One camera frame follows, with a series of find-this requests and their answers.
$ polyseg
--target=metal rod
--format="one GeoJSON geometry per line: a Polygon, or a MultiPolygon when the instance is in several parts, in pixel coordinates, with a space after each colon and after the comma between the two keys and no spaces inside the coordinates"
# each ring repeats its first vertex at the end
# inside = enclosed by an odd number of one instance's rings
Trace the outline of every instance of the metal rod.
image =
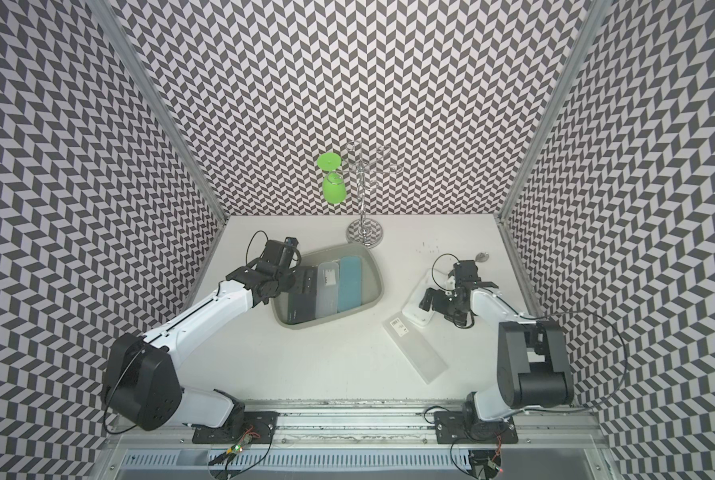
{"type": "Polygon", "coordinates": [[[533,135],[528,151],[525,153],[525,158],[520,163],[520,168],[517,170],[515,180],[512,182],[512,187],[509,188],[509,192],[504,200],[504,205],[499,211],[499,219],[506,220],[509,218],[509,215],[517,204],[517,200],[519,200],[523,193],[525,184],[528,183],[528,178],[530,178],[531,172],[533,172],[533,168],[536,165],[536,160],[542,153],[544,142],[549,136],[549,132],[555,124],[555,120],[557,120],[557,117],[560,115],[565,100],[571,92],[571,87],[575,83],[576,76],[584,64],[587,52],[595,43],[595,37],[600,31],[603,21],[605,20],[605,15],[608,14],[612,3],[612,0],[593,0],[592,5],[590,5],[587,16],[579,31],[579,36],[576,37],[576,41],[571,47],[571,54],[568,57],[568,61],[563,65],[563,70],[560,72],[560,78],[558,78],[555,90],[549,98],[544,114],[541,120],[539,120],[539,126],[536,128],[536,133],[533,135]]]}
{"type": "Polygon", "coordinates": [[[160,123],[165,136],[168,137],[173,149],[176,150],[178,158],[194,181],[194,186],[205,198],[208,208],[219,220],[226,221],[229,216],[224,212],[224,207],[216,197],[213,187],[210,186],[210,182],[205,178],[203,170],[194,155],[192,155],[192,151],[176,126],[175,120],[170,116],[170,112],[154,86],[152,79],[144,70],[138,54],[128,41],[128,35],[123,33],[122,27],[118,23],[117,15],[112,12],[112,7],[105,0],[88,0],[87,5],[91,9],[94,19],[104,30],[106,38],[112,44],[114,51],[122,60],[122,64],[131,74],[133,83],[138,87],[141,96],[144,97],[147,105],[152,110],[152,116],[160,123]]]}
{"type": "Polygon", "coordinates": [[[536,295],[533,289],[533,284],[531,283],[531,277],[528,271],[523,265],[523,259],[520,257],[515,240],[512,238],[512,233],[509,228],[499,219],[498,215],[494,215],[497,221],[497,227],[499,228],[499,234],[502,237],[502,242],[504,243],[504,248],[506,249],[506,255],[509,258],[509,263],[512,264],[512,270],[515,273],[517,279],[517,285],[520,287],[520,293],[523,294],[523,300],[525,300],[525,308],[533,316],[539,316],[544,314],[544,309],[542,308],[542,303],[539,301],[539,296],[536,295]]]}
{"type": "Polygon", "coordinates": [[[365,163],[362,153],[358,154],[357,159],[357,208],[360,211],[360,235],[364,243],[368,231],[365,227],[365,163]]]}

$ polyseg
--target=vent grille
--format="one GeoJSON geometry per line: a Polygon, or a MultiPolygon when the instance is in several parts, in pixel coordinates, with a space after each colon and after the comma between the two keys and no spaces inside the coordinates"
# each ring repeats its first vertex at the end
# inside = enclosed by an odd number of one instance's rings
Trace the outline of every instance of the vent grille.
{"type": "Polygon", "coordinates": [[[178,465],[179,450],[128,450],[122,467],[174,467],[178,465]]]}
{"type": "MultiPolygon", "coordinates": [[[[211,450],[215,458],[223,450],[211,450]]],[[[261,460],[264,449],[241,453],[230,464],[230,468],[248,468],[261,460]]],[[[126,453],[122,468],[134,469],[206,469],[205,454],[201,456],[183,455],[181,450],[136,450],[126,453]]],[[[469,451],[465,448],[453,454],[460,467],[469,466],[469,451]]],[[[211,468],[224,469],[223,465],[211,468]]],[[[355,470],[449,470],[455,469],[451,463],[448,448],[425,448],[423,450],[375,448],[350,451],[348,449],[298,449],[284,452],[273,448],[269,456],[254,469],[267,471],[326,471],[349,472],[355,470]]]]}

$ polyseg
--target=barcode sticker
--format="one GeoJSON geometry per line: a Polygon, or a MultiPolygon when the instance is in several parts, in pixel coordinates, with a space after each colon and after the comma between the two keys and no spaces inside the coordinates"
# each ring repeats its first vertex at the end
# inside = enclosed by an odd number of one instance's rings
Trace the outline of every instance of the barcode sticker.
{"type": "Polygon", "coordinates": [[[336,285],[336,271],[325,270],[325,286],[336,285]]]}
{"type": "Polygon", "coordinates": [[[390,322],[390,325],[392,326],[393,329],[397,332],[397,335],[403,336],[406,333],[408,333],[408,328],[403,325],[403,321],[400,320],[399,318],[396,318],[395,320],[392,320],[390,322]]]}

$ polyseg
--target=black cable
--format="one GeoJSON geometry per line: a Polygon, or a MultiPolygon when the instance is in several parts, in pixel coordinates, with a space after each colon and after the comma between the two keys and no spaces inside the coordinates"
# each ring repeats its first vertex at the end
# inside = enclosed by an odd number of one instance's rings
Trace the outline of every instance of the black cable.
{"type": "Polygon", "coordinates": [[[274,432],[272,432],[272,428],[270,428],[266,423],[264,424],[264,426],[266,427],[267,430],[269,430],[269,446],[266,447],[266,453],[264,454],[263,457],[261,457],[261,459],[260,459],[258,462],[256,462],[256,463],[253,464],[252,466],[246,468],[245,470],[239,471],[239,472],[237,473],[237,475],[232,475],[230,478],[236,478],[237,476],[246,473],[246,472],[247,472],[248,470],[250,470],[251,468],[257,466],[258,464],[260,464],[260,463],[262,463],[264,460],[266,460],[266,456],[269,455],[269,451],[272,449],[272,438],[274,437],[274,432]]]}
{"type": "Polygon", "coordinates": [[[459,472],[463,473],[464,475],[466,475],[468,477],[471,477],[472,475],[470,475],[469,472],[467,472],[467,470],[464,470],[461,467],[459,467],[459,464],[456,463],[456,460],[453,459],[453,446],[455,446],[457,443],[461,442],[462,440],[469,440],[469,439],[465,438],[465,437],[455,438],[453,440],[453,442],[451,442],[451,448],[449,448],[449,450],[448,450],[448,455],[451,458],[451,463],[453,464],[454,467],[457,468],[457,470],[459,470],[459,472]]]}
{"type": "Polygon", "coordinates": [[[138,356],[141,355],[141,353],[144,352],[144,349],[142,348],[139,350],[136,355],[133,356],[130,362],[128,362],[128,365],[123,369],[122,374],[118,378],[117,383],[114,384],[114,387],[112,388],[112,391],[109,393],[109,396],[104,398],[104,403],[106,404],[106,407],[104,408],[104,417],[102,418],[102,425],[104,426],[104,431],[107,432],[109,435],[121,435],[122,433],[130,432],[134,428],[136,428],[136,425],[126,428],[125,430],[122,430],[121,432],[113,432],[112,430],[109,429],[109,426],[107,425],[107,415],[109,414],[109,403],[112,401],[112,398],[114,396],[114,393],[117,391],[118,387],[120,386],[120,382],[122,381],[122,378],[125,376],[126,373],[128,373],[128,369],[131,368],[131,365],[133,365],[133,362],[138,359],[138,356]]]}
{"type": "Polygon", "coordinates": [[[240,435],[238,438],[235,440],[232,440],[231,443],[234,445],[224,452],[218,454],[213,458],[213,460],[210,459],[210,450],[208,450],[208,474],[213,477],[215,480],[227,480],[229,476],[229,472],[227,471],[229,468],[229,464],[237,457],[237,453],[234,451],[234,447],[241,444],[243,441],[243,438],[247,435],[247,432],[240,435]],[[219,472],[219,475],[214,475],[213,471],[210,470],[210,467],[224,463],[224,470],[219,472]]]}
{"type": "Polygon", "coordinates": [[[266,234],[265,231],[263,230],[256,230],[256,232],[253,234],[253,236],[250,238],[250,242],[248,242],[248,247],[245,249],[245,264],[248,264],[248,252],[250,252],[250,245],[254,243],[254,238],[256,238],[256,235],[258,234],[264,234],[264,238],[266,238],[266,241],[269,241],[269,235],[266,234]]]}
{"type": "Polygon", "coordinates": [[[464,323],[460,323],[456,320],[451,320],[451,323],[461,330],[471,329],[475,326],[475,314],[471,311],[469,312],[469,319],[471,322],[467,325],[467,319],[464,319],[464,323]]]}
{"type": "Polygon", "coordinates": [[[448,408],[445,408],[445,407],[442,407],[442,406],[439,406],[439,405],[432,405],[432,406],[429,406],[429,407],[427,407],[427,408],[424,408],[424,412],[421,414],[421,416],[424,417],[424,421],[427,422],[427,423],[429,423],[430,425],[434,425],[434,424],[435,424],[435,422],[430,422],[430,421],[429,421],[429,418],[427,418],[427,413],[429,413],[429,410],[431,410],[432,408],[439,408],[439,409],[441,409],[441,410],[445,410],[446,412],[450,412],[450,410],[448,410],[448,408]]]}
{"type": "Polygon", "coordinates": [[[450,255],[450,256],[452,256],[453,258],[456,259],[456,262],[457,262],[457,263],[459,262],[458,256],[456,256],[456,255],[454,255],[454,254],[443,254],[443,255],[438,256],[438,257],[435,259],[435,261],[432,263],[432,273],[431,273],[431,275],[432,275],[432,282],[434,282],[435,285],[437,285],[440,290],[445,290],[446,292],[453,292],[453,291],[455,291],[455,290],[448,290],[447,288],[442,288],[442,287],[440,286],[440,284],[437,283],[437,280],[435,280],[435,265],[437,264],[437,261],[440,260],[441,258],[443,258],[445,255],[450,255]]]}
{"type": "Polygon", "coordinates": [[[457,468],[457,470],[459,470],[459,472],[463,473],[464,475],[473,477],[474,475],[467,472],[466,470],[461,469],[461,467],[459,467],[459,464],[456,463],[456,460],[453,459],[453,446],[455,446],[459,442],[463,442],[464,440],[469,440],[470,442],[475,442],[475,443],[483,443],[483,442],[490,443],[490,441],[493,438],[498,438],[498,437],[504,435],[507,432],[507,430],[509,430],[508,423],[507,423],[506,427],[504,427],[504,429],[502,429],[501,432],[495,432],[495,433],[491,434],[491,438],[473,438],[471,435],[471,432],[468,432],[467,429],[464,428],[464,435],[466,437],[454,438],[453,442],[451,442],[450,448],[448,449],[448,456],[451,458],[451,463],[453,464],[454,467],[457,468]]]}
{"type": "Polygon", "coordinates": [[[629,370],[629,351],[627,350],[627,344],[624,342],[624,337],[621,336],[621,332],[619,329],[616,328],[616,325],[613,322],[608,321],[604,316],[599,315],[595,312],[589,312],[587,310],[570,310],[567,312],[552,312],[548,313],[547,315],[543,316],[524,316],[522,313],[519,313],[517,310],[515,310],[512,305],[509,305],[509,303],[504,300],[502,297],[494,294],[494,296],[501,301],[504,305],[506,305],[512,312],[515,312],[515,315],[519,316],[522,319],[525,320],[544,320],[548,318],[552,318],[554,316],[571,316],[571,315],[592,315],[595,319],[597,320],[602,320],[603,322],[607,323],[609,327],[611,327],[611,330],[613,330],[616,333],[616,336],[619,338],[619,342],[621,343],[621,349],[624,351],[624,371],[621,373],[621,376],[616,379],[615,386],[613,388],[613,391],[610,392],[608,395],[604,396],[603,398],[597,400],[596,402],[593,402],[592,405],[583,407],[583,408],[575,408],[573,410],[549,410],[547,408],[524,408],[523,411],[529,410],[531,412],[550,412],[550,413],[578,413],[578,412],[586,412],[587,410],[592,410],[593,408],[601,406],[603,403],[607,402],[613,395],[615,395],[619,389],[621,389],[621,385],[623,385],[625,378],[627,377],[627,371],[629,370]]]}
{"type": "Polygon", "coordinates": [[[301,252],[295,246],[289,245],[288,248],[291,248],[296,254],[296,266],[301,265],[301,252]]]}

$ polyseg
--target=white tabletop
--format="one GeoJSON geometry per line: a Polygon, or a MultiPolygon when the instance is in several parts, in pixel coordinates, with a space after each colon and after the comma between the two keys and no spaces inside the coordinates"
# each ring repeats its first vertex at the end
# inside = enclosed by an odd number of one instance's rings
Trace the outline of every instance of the white tabletop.
{"type": "MultiPolygon", "coordinates": [[[[414,286],[444,253],[473,259],[483,280],[499,285],[504,298],[525,309],[515,274],[492,215],[379,215],[383,242],[371,253],[381,269],[384,295],[373,308],[302,330],[280,325],[271,306],[259,305],[230,321],[179,369],[182,383],[220,389],[243,399],[430,400],[464,397],[496,381],[496,328],[482,319],[457,329],[439,314],[420,328],[449,368],[427,385],[397,348],[381,322],[401,311],[414,286]]],[[[244,263],[256,230],[271,239],[295,236],[302,254],[345,243],[354,216],[232,216],[221,237],[197,298],[207,296],[224,276],[244,263]]],[[[259,235],[250,258],[260,254],[259,235]]],[[[443,257],[437,266],[453,264],[443,257]]]]}

